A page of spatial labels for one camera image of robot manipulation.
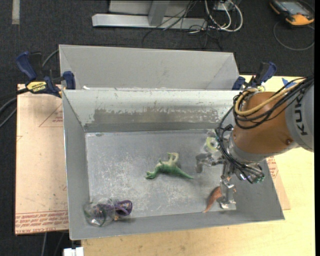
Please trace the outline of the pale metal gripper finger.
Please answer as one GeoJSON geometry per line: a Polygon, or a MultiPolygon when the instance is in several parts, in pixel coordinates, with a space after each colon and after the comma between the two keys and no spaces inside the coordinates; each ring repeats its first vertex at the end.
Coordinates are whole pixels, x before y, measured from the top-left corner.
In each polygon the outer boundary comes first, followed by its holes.
{"type": "Polygon", "coordinates": [[[222,209],[228,209],[230,204],[235,204],[234,193],[236,192],[236,186],[231,182],[232,177],[228,176],[220,181],[221,198],[219,199],[219,205],[222,209]]]}
{"type": "Polygon", "coordinates": [[[221,163],[219,159],[214,159],[211,153],[200,153],[195,156],[195,159],[195,170],[197,173],[201,173],[203,171],[203,166],[212,167],[221,163]]]}

